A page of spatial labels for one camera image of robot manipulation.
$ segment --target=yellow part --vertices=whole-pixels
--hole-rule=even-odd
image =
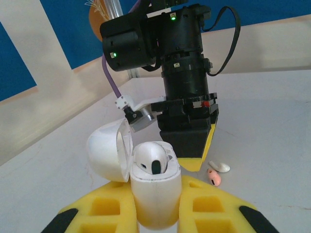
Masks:
[[[178,233],[256,233],[239,211],[252,204],[189,176],[182,187]]]
[[[139,233],[130,183],[110,182],[59,213],[76,208],[66,233]]]
[[[256,233],[240,213],[242,205],[256,210],[221,189],[183,176],[178,233]],[[78,209],[66,233],[139,233],[135,206],[130,182],[110,182],[59,213]]]
[[[178,158],[178,163],[188,171],[199,171],[201,169],[202,163],[205,161],[210,144],[212,142],[214,132],[215,132],[216,124],[211,125],[211,129],[209,131],[208,137],[206,139],[204,151],[202,158]]]

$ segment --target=pink earplug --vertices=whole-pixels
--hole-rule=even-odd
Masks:
[[[218,173],[215,170],[209,168],[207,170],[207,174],[208,174],[208,178],[209,178],[210,182],[212,183],[212,185],[214,185],[216,187],[220,185],[222,178],[218,175]]]

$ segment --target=blue wall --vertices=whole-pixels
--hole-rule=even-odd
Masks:
[[[0,101],[36,86],[25,63],[0,22]]]
[[[128,13],[135,2],[120,0],[123,13]],[[206,28],[213,25],[223,6],[232,6],[238,11],[242,26],[311,14],[311,0],[189,0],[185,5],[196,3],[212,9],[212,18],[206,21]],[[233,15],[227,10],[215,30],[232,28],[234,25]]]
[[[72,69],[103,53],[88,19],[86,0],[40,0]]]

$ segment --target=black cable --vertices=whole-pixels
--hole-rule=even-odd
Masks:
[[[225,6],[225,7],[223,7],[223,8],[220,10],[220,12],[219,12],[218,15],[217,15],[216,21],[215,21],[214,25],[213,25],[211,28],[204,29],[204,28],[202,27],[202,30],[203,30],[204,32],[208,32],[208,31],[212,30],[212,29],[217,25],[218,21],[220,20],[221,16],[222,16],[223,13],[226,11],[226,9],[229,9],[229,10],[232,12],[232,14],[233,14],[233,16],[234,16],[234,19],[235,19],[235,31],[234,31],[234,36],[233,36],[231,48],[230,48],[230,51],[229,51],[229,54],[228,54],[227,58],[226,58],[225,61],[224,61],[224,64],[223,64],[222,67],[220,68],[220,70],[219,70],[216,74],[211,74],[209,71],[207,71],[207,74],[208,74],[209,76],[216,76],[216,75],[220,74],[220,73],[223,71],[223,69],[224,69],[225,66],[228,64],[229,60],[231,59],[231,57],[232,57],[232,55],[233,55],[233,52],[234,52],[234,50],[235,50],[235,47],[236,47],[236,45],[237,45],[237,42],[238,42],[238,39],[239,39],[239,36],[240,36],[240,31],[241,31],[241,19],[240,19],[240,17],[239,17],[238,12],[237,12],[234,8],[232,8],[232,7],[230,7],[230,6]]]

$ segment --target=purple cable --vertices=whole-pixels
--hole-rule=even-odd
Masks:
[[[133,12],[135,9],[137,9],[137,7],[139,6],[141,0],[138,0],[134,6],[132,7],[132,9],[129,11],[129,13]],[[104,70],[104,73],[108,79],[108,82],[113,90],[113,92],[116,94],[117,98],[121,97],[121,92],[120,90],[118,89],[116,83],[113,81],[113,78],[111,77],[111,74],[109,73],[109,70],[108,70],[108,67],[107,67],[107,60],[105,58],[105,55],[103,54],[102,56],[102,66],[103,66],[103,70]]]

